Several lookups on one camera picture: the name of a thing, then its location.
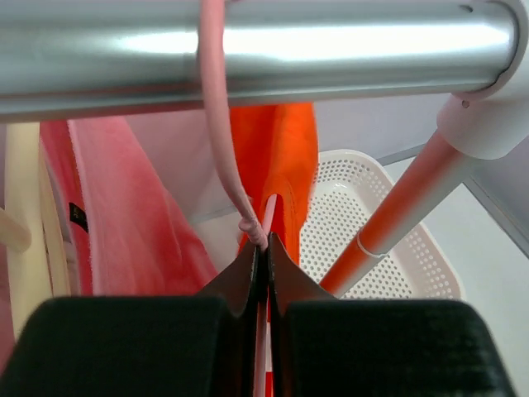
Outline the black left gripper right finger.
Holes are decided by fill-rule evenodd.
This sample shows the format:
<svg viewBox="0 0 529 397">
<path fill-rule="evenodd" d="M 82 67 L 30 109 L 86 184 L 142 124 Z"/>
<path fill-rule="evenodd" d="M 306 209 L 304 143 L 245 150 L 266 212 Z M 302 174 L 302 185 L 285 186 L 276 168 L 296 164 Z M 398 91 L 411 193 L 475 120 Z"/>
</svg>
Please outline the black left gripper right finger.
<svg viewBox="0 0 529 397">
<path fill-rule="evenodd" d="M 337 299 L 269 237 L 277 396 L 512 396 L 488 327 L 448 299 Z"/>
</svg>

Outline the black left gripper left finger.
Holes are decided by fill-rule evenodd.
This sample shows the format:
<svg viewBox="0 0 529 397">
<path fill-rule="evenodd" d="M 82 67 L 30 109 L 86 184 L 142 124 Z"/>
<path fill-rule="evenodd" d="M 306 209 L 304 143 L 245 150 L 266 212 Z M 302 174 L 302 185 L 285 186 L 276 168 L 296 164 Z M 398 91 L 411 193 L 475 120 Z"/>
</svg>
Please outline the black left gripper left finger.
<svg viewBox="0 0 529 397">
<path fill-rule="evenodd" d="M 188 296 L 57 298 L 28 318 L 4 396 L 256 396 L 259 252 Z"/>
</svg>

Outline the pink wire hanger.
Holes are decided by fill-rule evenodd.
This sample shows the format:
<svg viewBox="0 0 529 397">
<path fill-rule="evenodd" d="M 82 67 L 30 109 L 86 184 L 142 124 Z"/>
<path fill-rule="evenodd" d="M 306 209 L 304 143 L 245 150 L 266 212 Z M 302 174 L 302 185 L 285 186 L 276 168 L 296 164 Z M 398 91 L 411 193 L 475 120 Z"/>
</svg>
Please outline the pink wire hanger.
<svg viewBox="0 0 529 397">
<path fill-rule="evenodd" d="M 223 1 L 203 1 L 199 22 L 198 57 L 204 110 L 212 154 L 222 186 L 241 215 L 240 229 L 248 237 L 236 259 L 209 285 L 226 300 L 234 318 L 229 337 L 233 361 L 227 369 L 237 396 L 266 394 L 267 287 L 265 229 L 250 204 L 236 164 L 226 91 Z"/>
</svg>

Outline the pink t shirt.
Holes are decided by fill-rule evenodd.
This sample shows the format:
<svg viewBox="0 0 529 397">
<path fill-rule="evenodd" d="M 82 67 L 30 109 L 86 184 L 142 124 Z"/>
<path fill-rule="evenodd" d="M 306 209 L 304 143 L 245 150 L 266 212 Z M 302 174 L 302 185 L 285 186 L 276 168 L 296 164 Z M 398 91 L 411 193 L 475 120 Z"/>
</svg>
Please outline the pink t shirt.
<svg viewBox="0 0 529 397">
<path fill-rule="evenodd" d="M 40 135 L 81 294 L 195 294 L 216 276 L 124 117 L 42 122 Z"/>
</svg>

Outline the white t shirt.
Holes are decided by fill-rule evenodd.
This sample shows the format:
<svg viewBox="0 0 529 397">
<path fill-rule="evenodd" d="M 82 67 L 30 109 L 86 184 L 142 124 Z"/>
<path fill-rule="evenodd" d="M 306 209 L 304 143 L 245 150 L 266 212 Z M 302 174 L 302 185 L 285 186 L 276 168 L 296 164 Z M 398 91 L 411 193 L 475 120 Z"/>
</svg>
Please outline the white t shirt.
<svg viewBox="0 0 529 397">
<path fill-rule="evenodd" d="M 39 187 L 41 217 L 52 294 L 54 297 L 70 296 L 72 294 L 72 289 L 70 284 L 67 253 L 64 249 L 59 213 L 45 161 L 45 150 L 42 144 L 39 145 Z"/>
</svg>

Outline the orange t shirt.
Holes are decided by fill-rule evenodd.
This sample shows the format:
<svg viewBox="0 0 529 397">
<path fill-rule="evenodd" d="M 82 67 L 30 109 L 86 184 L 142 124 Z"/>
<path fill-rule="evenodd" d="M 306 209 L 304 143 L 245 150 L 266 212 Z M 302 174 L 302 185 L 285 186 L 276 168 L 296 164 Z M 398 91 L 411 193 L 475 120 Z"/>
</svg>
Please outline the orange t shirt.
<svg viewBox="0 0 529 397">
<path fill-rule="evenodd" d="M 231 132 L 241 181 L 265 233 L 276 234 L 294 264 L 317 173 L 311 103 L 238 107 Z"/>
</svg>

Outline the cream wooden hanger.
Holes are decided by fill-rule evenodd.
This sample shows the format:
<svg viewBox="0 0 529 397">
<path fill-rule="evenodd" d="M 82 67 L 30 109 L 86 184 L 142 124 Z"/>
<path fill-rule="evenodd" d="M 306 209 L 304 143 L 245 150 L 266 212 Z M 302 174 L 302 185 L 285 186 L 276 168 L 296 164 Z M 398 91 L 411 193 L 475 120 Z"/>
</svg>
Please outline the cream wooden hanger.
<svg viewBox="0 0 529 397">
<path fill-rule="evenodd" d="M 1 243 L 7 272 L 15 337 L 52 294 L 39 187 L 40 124 L 7 125 Z"/>
</svg>

